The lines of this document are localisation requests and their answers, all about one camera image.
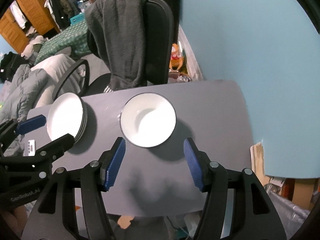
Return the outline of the green checkered cloth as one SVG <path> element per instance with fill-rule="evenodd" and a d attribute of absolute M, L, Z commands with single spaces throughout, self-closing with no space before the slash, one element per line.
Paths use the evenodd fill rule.
<path fill-rule="evenodd" d="M 67 47 L 71 47 L 70 57 L 74 60 L 90 54 L 91 51 L 87 44 L 87 31 L 88 27 L 85 20 L 69 26 L 43 44 L 34 64 L 40 63 Z"/>

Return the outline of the large white plate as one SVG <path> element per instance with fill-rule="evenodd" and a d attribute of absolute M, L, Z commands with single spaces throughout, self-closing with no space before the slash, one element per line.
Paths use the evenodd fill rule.
<path fill-rule="evenodd" d="M 87 126 L 87 107 L 74 93 L 65 93 L 51 105 L 47 116 L 47 133 L 51 141 L 66 134 L 74 138 L 76 144 Z"/>

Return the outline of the teal plastic crate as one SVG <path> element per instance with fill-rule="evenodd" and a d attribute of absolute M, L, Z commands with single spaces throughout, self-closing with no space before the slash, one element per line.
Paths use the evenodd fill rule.
<path fill-rule="evenodd" d="M 79 23 L 81 21 L 85 20 L 85 14 L 84 13 L 80 13 L 78 15 L 75 15 L 74 17 L 72 17 L 70 19 L 70 23 L 71 25 L 75 25 L 76 23 Z"/>

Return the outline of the dark grey fleece blanket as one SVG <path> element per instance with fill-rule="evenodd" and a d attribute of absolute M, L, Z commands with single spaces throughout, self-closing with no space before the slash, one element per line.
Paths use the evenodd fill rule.
<path fill-rule="evenodd" d="M 106 93 L 146 85 L 143 7 L 147 0 L 96 0 L 85 10 L 87 27 L 111 78 Z"/>

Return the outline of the beige bed sheet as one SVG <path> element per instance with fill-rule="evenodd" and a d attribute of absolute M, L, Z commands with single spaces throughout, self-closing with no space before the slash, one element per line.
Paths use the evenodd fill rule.
<path fill-rule="evenodd" d="M 64 73 L 69 70 L 74 63 L 75 61 L 69 56 L 65 54 L 59 54 L 51 56 L 31 68 L 31 71 L 43 69 L 49 75 L 47 83 L 44 85 L 36 101 L 34 102 L 33 108 L 51 105 L 53 103 L 52 95 L 56 85 Z M 82 65 L 77 68 L 67 79 L 61 88 L 59 95 L 69 92 L 78 94 L 82 88 L 84 77 L 85 66 Z"/>

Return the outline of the grey duvet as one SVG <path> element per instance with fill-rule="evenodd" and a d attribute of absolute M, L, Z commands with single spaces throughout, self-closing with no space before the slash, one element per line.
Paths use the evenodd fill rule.
<path fill-rule="evenodd" d="M 31 70 L 26 64 L 19 66 L 1 110 L 1 123 L 11 119 L 25 121 L 48 80 L 49 75 L 44 69 Z"/>

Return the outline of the black office chair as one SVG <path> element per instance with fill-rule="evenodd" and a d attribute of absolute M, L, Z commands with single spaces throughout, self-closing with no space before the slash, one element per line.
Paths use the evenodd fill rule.
<path fill-rule="evenodd" d="M 80 66 L 86 74 L 78 96 L 168 82 L 174 19 L 165 1 L 96 0 L 85 10 L 85 20 L 89 49 L 110 73 L 89 83 L 88 61 L 76 61 L 56 85 L 53 100 Z"/>

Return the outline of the white ribbed bowl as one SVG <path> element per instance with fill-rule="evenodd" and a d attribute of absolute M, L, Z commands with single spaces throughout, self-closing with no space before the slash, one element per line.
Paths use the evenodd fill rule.
<path fill-rule="evenodd" d="M 141 93 L 123 107 L 120 128 L 133 145 L 152 148 L 164 143 L 173 133 L 177 116 L 172 103 L 157 93 Z"/>

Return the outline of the silver plastic bag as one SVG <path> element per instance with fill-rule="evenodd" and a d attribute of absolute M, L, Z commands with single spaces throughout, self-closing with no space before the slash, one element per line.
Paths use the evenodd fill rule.
<path fill-rule="evenodd" d="M 287 239 L 291 239 L 303 225 L 310 214 L 310 211 L 303 209 L 290 200 L 278 195 L 270 188 L 269 184 L 265 186 L 265 189 L 280 217 Z"/>

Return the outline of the orange wooden wardrobe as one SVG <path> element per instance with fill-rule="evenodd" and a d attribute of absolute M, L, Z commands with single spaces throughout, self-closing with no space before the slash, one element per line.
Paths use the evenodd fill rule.
<path fill-rule="evenodd" d="M 29 43 L 27 32 L 31 27 L 43 37 L 60 33 L 46 0 L 14 0 L 1 18 L 1 36 L 17 53 L 22 53 Z"/>

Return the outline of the cardboard piece beside table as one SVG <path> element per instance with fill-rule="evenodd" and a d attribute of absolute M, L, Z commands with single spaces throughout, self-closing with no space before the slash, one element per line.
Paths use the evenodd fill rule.
<path fill-rule="evenodd" d="M 265 174 L 264 149 L 261 142 L 250 147 L 250 155 L 252 171 L 263 186 L 267 185 L 271 178 Z"/>

